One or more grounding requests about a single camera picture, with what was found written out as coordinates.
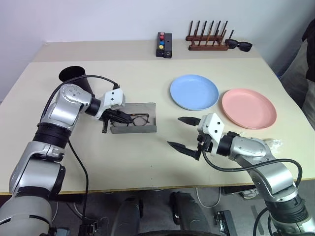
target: white wall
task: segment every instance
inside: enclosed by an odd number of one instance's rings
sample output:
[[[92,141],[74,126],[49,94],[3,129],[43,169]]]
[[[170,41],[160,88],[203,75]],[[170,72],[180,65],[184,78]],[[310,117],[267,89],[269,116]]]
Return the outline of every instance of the white wall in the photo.
[[[45,41],[179,39],[190,20],[228,20],[277,72],[314,17],[314,0],[2,0],[0,100]]]

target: floor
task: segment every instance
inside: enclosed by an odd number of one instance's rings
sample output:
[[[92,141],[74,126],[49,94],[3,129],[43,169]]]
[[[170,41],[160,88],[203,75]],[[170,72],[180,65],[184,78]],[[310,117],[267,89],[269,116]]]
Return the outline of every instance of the floor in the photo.
[[[87,203],[87,217],[100,219],[108,217],[108,229],[110,232],[115,214],[121,202],[130,196],[139,196],[144,203],[144,216],[140,221],[140,233],[156,230],[177,230],[179,226],[175,225],[172,220],[171,209],[169,207],[169,195],[172,192],[182,191],[191,193],[197,200],[194,188],[186,189],[166,189],[161,191],[142,190],[142,191],[125,191],[114,193],[92,193],[89,194]],[[299,187],[299,193],[306,200],[306,206],[310,214],[315,216],[315,180],[303,181]],[[199,197],[204,205],[212,205],[218,199],[219,188],[201,188],[199,189]],[[51,203],[53,212],[56,209],[56,203]],[[215,208],[204,208],[203,212],[211,226],[211,232],[220,234],[218,226],[214,225],[213,216],[218,210],[230,210],[235,223],[238,236],[251,236],[254,219],[263,208],[265,208],[262,199],[244,200],[239,194],[221,195],[220,203]],[[82,206],[78,205],[78,209],[82,212]],[[260,235],[269,235],[266,226],[267,214],[262,217],[261,227],[258,228]],[[68,227],[71,230],[71,236],[78,234],[80,220],[69,210],[64,203],[59,203],[58,213],[54,220],[57,227]]]

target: black cable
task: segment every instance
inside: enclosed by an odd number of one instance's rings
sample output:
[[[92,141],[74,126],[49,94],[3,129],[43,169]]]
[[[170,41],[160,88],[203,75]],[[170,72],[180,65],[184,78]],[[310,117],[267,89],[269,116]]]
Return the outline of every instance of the black cable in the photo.
[[[293,163],[294,165],[296,165],[297,169],[298,169],[298,176],[297,176],[297,179],[296,179],[296,182],[295,182],[295,185],[296,187],[299,186],[301,180],[302,180],[302,173],[303,173],[303,170],[302,170],[302,167],[301,165],[295,161],[295,160],[291,160],[291,159],[277,159],[277,160],[271,160],[271,161],[266,161],[266,162],[262,162],[262,163],[259,163],[259,164],[255,164],[255,165],[252,165],[252,166],[248,166],[248,167],[241,167],[241,168],[222,168],[222,167],[219,167],[219,166],[216,166],[215,164],[213,164],[207,157],[207,154],[206,154],[206,151],[205,150],[202,150],[202,155],[203,157],[205,158],[206,162],[214,169],[218,170],[218,171],[224,171],[224,172],[238,172],[238,171],[248,171],[248,170],[251,170],[251,169],[255,169],[255,168],[258,168],[258,167],[262,167],[262,166],[266,166],[266,165],[270,165],[270,164],[274,164],[274,163],[278,163],[278,162],[290,162],[290,163]]]
[[[84,201],[83,201],[83,210],[82,210],[82,224],[84,224],[85,222],[85,209],[87,207],[87,199],[88,199],[88,190],[89,190],[89,176],[88,176],[88,172],[87,170],[85,169],[82,161],[80,160],[79,156],[77,155],[77,153],[75,152],[70,140],[68,140],[68,144],[74,154],[74,156],[77,158],[78,162],[80,163],[80,166],[82,167],[83,171],[84,171],[84,174],[85,174],[85,178],[86,178],[86,186],[85,186],[85,195],[84,195]]]
[[[272,230],[271,230],[271,216],[270,215],[268,216],[267,225],[268,225],[268,231],[269,231],[270,236],[273,236],[273,233],[272,233]]]
[[[114,84],[114,88],[113,88],[113,89],[119,88],[119,85],[118,85],[116,82],[114,82],[114,81],[112,81],[112,80],[110,80],[110,79],[107,79],[107,78],[105,78],[105,77],[103,77],[103,76],[99,76],[99,75],[81,75],[81,76],[74,77],[74,78],[71,78],[71,79],[69,79],[69,80],[66,80],[66,81],[64,81],[63,83],[61,83],[60,85],[58,85],[57,88],[56,88],[56,89],[53,91],[53,93],[50,95],[50,97],[49,97],[49,99],[48,99],[48,101],[47,101],[47,103],[46,103],[46,105],[45,105],[45,108],[44,108],[44,110],[43,110],[43,113],[41,114],[40,120],[43,119],[43,117],[44,117],[44,115],[46,114],[47,109],[48,109],[48,107],[49,107],[51,101],[53,100],[55,94],[58,92],[58,90],[61,88],[62,85],[69,84],[70,82],[73,82],[73,81],[75,81],[75,80],[84,79],[84,78],[88,78],[88,77],[100,78],[100,79],[106,80],[106,81],[111,82],[112,84]]]
[[[260,218],[262,217],[262,215],[268,210],[268,208],[264,208],[264,210],[262,210],[258,216],[256,217],[256,220],[255,220],[255,223],[254,223],[254,229],[253,229],[253,232],[252,232],[252,236],[256,236],[256,232],[257,232],[257,226],[258,226],[258,223],[259,223],[259,220]]]
[[[78,218],[81,220],[81,216],[78,215],[78,214],[71,208],[71,206],[70,206],[68,203],[66,203],[66,205],[67,205],[67,207],[73,212],[73,214],[75,214],[75,216],[78,217]]]

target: cable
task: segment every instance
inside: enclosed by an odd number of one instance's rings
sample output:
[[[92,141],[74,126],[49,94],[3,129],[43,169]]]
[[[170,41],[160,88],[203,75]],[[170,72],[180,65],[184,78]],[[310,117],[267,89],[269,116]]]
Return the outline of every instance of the cable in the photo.
[[[67,207],[72,211],[73,214],[75,214],[76,217],[78,217],[81,220],[81,216],[78,215],[71,207],[68,203],[66,203]]]
[[[116,82],[114,82],[114,81],[112,81],[112,80],[110,80],[110,79],[107,79],[107,78],[105,78],[105,77],[103,77],[103,76],[99,76],[99,75],[81,75],[81,76],[74,77],[74,78],[71,78],[71,79],[69,79],[69,80],[66,80],[66,81],[64,81],[63,83],[61,83],[60,85],[58,85],[57,88],[55,88],[55,90],[53,91],[53,93],[50,95],[50,97],[49,97],[49,99],[48,99],[48,101],[47,101],[47,103],[46,103],[46,105],[45,105],[45,108],[44,108],[44,110],[43,110],[43,112],[42,112],[42,114],[41,114],[40,120],[43,119],[44,115],[46,114],[46,112],[47,112],[47,110],[48,110],[48,107],[49,107],[51,101],[53,100],[55,94],[59,91],[59,89],[61,88],[62,85],[69,84],[70,82],[73,82],[73,81],[75,81],[75,80],[84,79],[84,78],[88,78],[88,77],[100,78],[100,79],[106,80],[106,81],[111,82],[112,84],[114,84],[114,88],[113,88],[113,89],[119,88],[119,85],[118,85]]]
[[[81,214],[81,212],[79,212],[79,210],[78,210],[76,204],[73,204],[73,206],[74,206],[75,211],[82,217],[82,214]],[[91,219],[91,218],[87,218],[87,217],[85,217],[85,218],[86,218],[87,220],[91,220],[91,221],[98,221],[98,219]]]
[[[82,224],[84,224],[85,222],[85,209],[87,207],[87,198],[88,198],[88,190],[89,190],[89,176],[88,176],[88,172],[85,169],[82,161],[80,160],[79,156],[77,155],[77,153],[75,152],[70,140],[68,140],[68,144],[74,154],[74,156],[77,158],[78,162],[80,163],[80,166],[82,167],[84,174],[85,174],[85,179],[86,179],[86,186],[85,186],[85,195],[84,195],[84,200],[83,200],[83,211],[82,211]]]
[[[271,216],[269,215],[268,216],[268,231],[269,231],[269,234],[270,236],[273,236],[273,233],[272,233],[272,230],[271,230]]]
[[[298,176],[297,176],[297,179],[296,179],[296,182],[295,182],[296,187],[299,186],[299,184],[300,184],[300,182],[301,182],[301,180],[302,180],[302,173],[303,173],[303,170],[302,170],[301,165],[300,165],[297,161],[294,161],[294,160],[291,160],[291,159],[277,159],[277,160],[271,160],[271,161],[266,161],[266,162],[263,162],[263,163],[255,164],[255,165],[248,166],[248,167],[241,167],[241,168],[222,168],[222,167],[216,166],[215,164],[213,164],[213,163],[208,159],[205,150],[202,150],[202,155],[203,155],[203,157],[205,158],[206,162],[207,162],[212,168],[214,168],[214,169],[216,169],[216,170],[218,170],[218,171],[224,171],[224,172],[248,171],[248,170],[251,170],[251,169],[255,169],[255,168],[258,168],[258,167],[262,167],[262,166],[266,166],[266,165],[270,165],[270,164],[274,164],[274,163],[278,163],[278,162],[290,162],[290,163],[293,163],[294,165],[296,165],[296,167],[297,167],[297,169],[298,169]]]
[[[199,198],[198,188],[196,188],[196,194],[197,194],[198,201],[200,202],[200,204],[201,204],[203,207],[205,207],[205,208],[213,208],[213,207],[215,207],[216,205],[218,205],[219,202],[220,202],[220,199],[221,199],[221,187],[219,187],[219,198],[218,198],[217,202],[214,203],[212,206],[205,206],[205,205],[203,205],[203,203],[201,202],[201,200],[200,200],[200,198]]]
[[[262,215],[268,210],[268,208],[264,208],[256,217],[255,223],[254,223],[254,229],[252,232],[252,236],[256,236],[256,232],[257,232],[257,226],[259,223],[260,218],[262,217]]]
[[[58,202],[56,202],[56,212],[55,212],[54,217],[53,217],[51,222],[53,222],[54,219],[56,218],[57,212],[58,212]]]

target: eyeglasses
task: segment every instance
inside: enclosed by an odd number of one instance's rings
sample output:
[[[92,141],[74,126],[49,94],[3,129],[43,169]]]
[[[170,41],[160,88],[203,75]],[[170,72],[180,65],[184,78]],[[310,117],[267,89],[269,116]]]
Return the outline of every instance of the eyeglasses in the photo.
[[[227,39],[225,41],[225,45],[228,46],[229,49],[234,49],[235,47],[239,47],[241,51],[248,52],[252,48],[252,44],[248,42],[238,42],[234,39]]]
[[[131,116],[131,121],[134,126],[144,126],[149,122],[149,114],[148,113],[137,113],[137,114],[129,114]],[[118,122],[111,122],[113,127],[124,126],[127,127],[129,124],[123,124]]]

